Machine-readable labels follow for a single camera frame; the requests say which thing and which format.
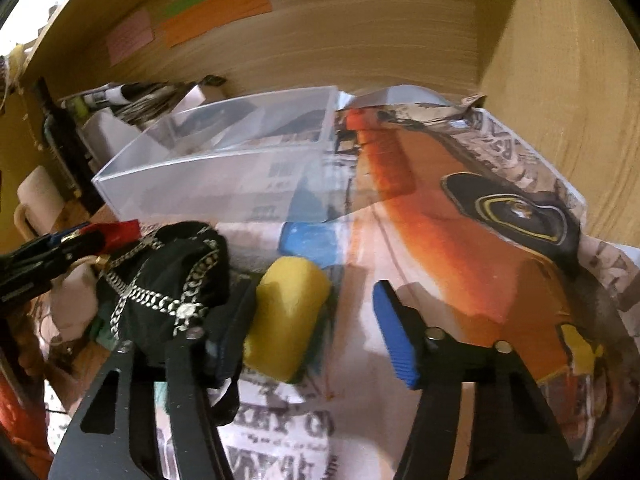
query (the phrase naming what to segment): orange printed paper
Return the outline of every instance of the orange printed paper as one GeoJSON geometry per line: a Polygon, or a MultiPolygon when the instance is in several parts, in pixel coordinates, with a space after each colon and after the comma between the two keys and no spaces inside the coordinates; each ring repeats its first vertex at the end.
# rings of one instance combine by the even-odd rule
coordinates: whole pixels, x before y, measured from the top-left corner
{"type": "Polygon", "coordinates": [[[205,0],[162,24],[167,46],[175,46],[227,23],[271,12],[269,0],[205,0]]]}

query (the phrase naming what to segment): yellow sponge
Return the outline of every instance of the yellow sponge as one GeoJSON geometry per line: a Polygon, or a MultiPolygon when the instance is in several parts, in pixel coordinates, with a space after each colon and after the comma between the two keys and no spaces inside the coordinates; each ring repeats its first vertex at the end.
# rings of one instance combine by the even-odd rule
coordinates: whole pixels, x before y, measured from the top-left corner
{"type": "Polygon", "coordinates": [[[277,259],[256,290],[244,363],[279,381],[292,380],[330,290],[331,282],[315,263],[296,256],[277,259]]]}

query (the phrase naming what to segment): red clip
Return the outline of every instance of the red clip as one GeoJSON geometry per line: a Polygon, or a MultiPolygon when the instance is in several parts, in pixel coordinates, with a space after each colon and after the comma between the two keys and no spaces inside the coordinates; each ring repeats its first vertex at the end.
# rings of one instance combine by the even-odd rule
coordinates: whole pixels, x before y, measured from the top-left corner
{"type": "Polygon", "coordinates": [[[129,220],[113,224],[89,224],[80,229],[81,234],[100,231],[104,235],[103,254],[111,254],[122,246],[140,239],[140,222],[129,220]]]}

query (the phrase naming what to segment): red object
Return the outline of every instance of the red object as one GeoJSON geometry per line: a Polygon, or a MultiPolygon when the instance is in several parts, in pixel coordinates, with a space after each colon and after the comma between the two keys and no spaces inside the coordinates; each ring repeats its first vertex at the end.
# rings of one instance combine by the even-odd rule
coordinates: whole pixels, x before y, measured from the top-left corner
{"type": "Polygon", "coordinates": [[[140,239],[140,222],[129,220],[115,224],[89,224],[80,229],[81,234],[100,231],[104,235],[104,254],[111,254],[120,247],[140,239]]]}
{"type": "Polygon", "coordinates": [[[53,455],[47,443],[44,402],[23,409],[14,391],[0,374],[0,431],[6,433],[29,468],[45,480],[53,455]]]}

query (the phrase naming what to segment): pink sticky note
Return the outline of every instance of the pink sticky note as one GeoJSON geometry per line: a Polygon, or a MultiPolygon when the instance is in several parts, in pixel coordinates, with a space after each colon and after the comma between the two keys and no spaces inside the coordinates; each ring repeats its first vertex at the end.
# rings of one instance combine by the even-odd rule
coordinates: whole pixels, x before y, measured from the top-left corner
{"type": "Polygon", "coordinates": [[[151,18],[146,9],[134,12],[124,19],[107,36],[107,49],[111,66],[131,56],[135,51],[154,40],[151,18]]]}

